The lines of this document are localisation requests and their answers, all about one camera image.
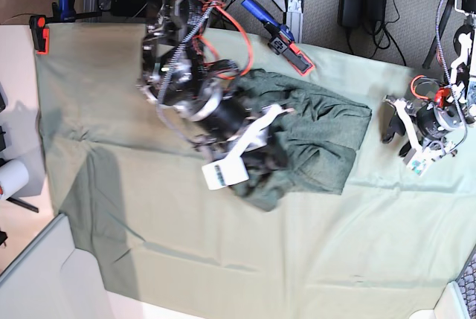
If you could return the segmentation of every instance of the light green tablecloth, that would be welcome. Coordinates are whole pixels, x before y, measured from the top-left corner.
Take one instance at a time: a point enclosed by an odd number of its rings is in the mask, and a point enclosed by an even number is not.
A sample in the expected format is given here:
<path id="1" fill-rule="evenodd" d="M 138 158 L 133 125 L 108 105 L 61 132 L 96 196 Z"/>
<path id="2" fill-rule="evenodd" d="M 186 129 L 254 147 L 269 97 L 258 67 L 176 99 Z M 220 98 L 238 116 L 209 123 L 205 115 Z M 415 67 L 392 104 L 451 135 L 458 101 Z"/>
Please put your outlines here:
<path id="1" fill-rule="evenodd" d="M 209 191 L 200 154 L 135 89 L 142 35 L 52 25 L 50 54 L 36 58 L 54 206 L 108 290 L 210 319 L 403 319 L 434 307 L 476 242 L 476 136 L 424 178 L 405 169 L 405 141 L 380 143 L 381 100 L 403 95 L 411 70 L 302 45 L 316 64 L 303 80 L 368 105 L 373 119 L 342 196 L 290 193 L 264 213 Z M 245 61 L 239 34 L 207 38 Z M 252 42 L 255 68 L 296 77 Z"/>

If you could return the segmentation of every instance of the paper towel roll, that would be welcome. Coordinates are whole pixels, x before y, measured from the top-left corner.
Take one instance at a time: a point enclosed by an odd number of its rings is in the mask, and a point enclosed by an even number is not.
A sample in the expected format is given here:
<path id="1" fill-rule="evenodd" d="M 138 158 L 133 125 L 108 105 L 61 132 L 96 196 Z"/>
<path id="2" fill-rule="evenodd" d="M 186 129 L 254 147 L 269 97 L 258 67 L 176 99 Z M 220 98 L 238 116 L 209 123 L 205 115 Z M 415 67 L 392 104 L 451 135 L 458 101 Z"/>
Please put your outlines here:
<path id="1" fill-rule="evenodd" d="M 30 180 L 26 166 L 16 159 L 0 167 L 0 201 L 10 198 Z"/>

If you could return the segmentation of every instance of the gray carpet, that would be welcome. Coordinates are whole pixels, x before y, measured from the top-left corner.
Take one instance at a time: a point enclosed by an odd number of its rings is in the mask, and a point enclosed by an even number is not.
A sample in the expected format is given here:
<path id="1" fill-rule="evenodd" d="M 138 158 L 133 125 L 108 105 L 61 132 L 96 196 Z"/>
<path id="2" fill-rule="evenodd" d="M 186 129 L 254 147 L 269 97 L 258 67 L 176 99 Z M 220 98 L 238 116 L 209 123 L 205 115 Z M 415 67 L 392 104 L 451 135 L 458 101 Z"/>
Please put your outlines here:
<path id="1" fill-rule="evenodd" d="M 252 17 L 238 0 L 230 7 L 230 12 L 249 33 L 268 36 L 263 26 Z M 438 2 L 440 0 L 395 0 L 400 12 L 400 20 L 388 25 L 388 30 L 398 42 L 407 64 L 413 68 L 421 68 L 421 64 L 428 53 L 428 48 L 434 37 L 434 19 Z M 271 0 L 258 0 L 276 18 L 282 20 L 282 13 Z M 304 7 L 303 42 L 322 46 L 337 51 L 349 53 L 345 33 L 337 25 L 338 0 L 306 0 Z M 396 18 L 392 1 L 387 1 L 387 20 Z M 456 29 L 462 25 L 464 16 L 453 12 L 443 36 L 443 51 L 450 63 L 456 54 L 453 49 L 453 36 Z M 375 47 L 370 36 L 362 30 L 353 32 L 351 43 L 355 53 L 359 56 L 369 57 Z M 377 51 L 374 59 L 402 64 L 396 48 L 391 46 L 387 50 Z M 431 70 L 439 73 L 439 66 L 433 62 Z"/>

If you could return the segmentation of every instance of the green cloth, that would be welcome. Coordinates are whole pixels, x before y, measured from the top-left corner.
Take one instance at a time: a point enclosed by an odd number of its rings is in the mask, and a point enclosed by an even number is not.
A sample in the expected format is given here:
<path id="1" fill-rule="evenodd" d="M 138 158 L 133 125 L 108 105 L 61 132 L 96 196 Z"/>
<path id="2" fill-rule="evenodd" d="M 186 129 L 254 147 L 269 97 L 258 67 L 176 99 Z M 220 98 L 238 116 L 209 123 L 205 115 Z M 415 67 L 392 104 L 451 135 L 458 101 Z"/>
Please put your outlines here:
<path id="1" fill-rule="evenodd" d="M 263 70 L 240 78 L 237 86 L 255 111 L 272 103 L 294 111 L 272 124 L 288 169 L 271 175 L 251 171 L 249 181 L 233 186 L 235 193 L 263 210 L 273 210 L 288 192 L 341 194 L 371 110 L 320 86 Z"/>
<path id="2" fill-rule="evenodd" d="M 397 156 L 405 138 L 380 141 L 382 99 L 405 94 L 415 71 L 300 45 L 316 65 L 300 80 L 373 116 L 340 196 L 287 193 L 264 212 L 228 188 L 209 191 L 203 157 L 136 89 L 143 25 L 50 28 L 36 69 L 51 198 L 108 291 L 206 319 L 408 319 L 434 308 L 475 246 L 474 130 L 422 178 Z M 206 37 L 245 64 L 239 33 Z M 250 40 L 254 68 L 297 76 Z"/>

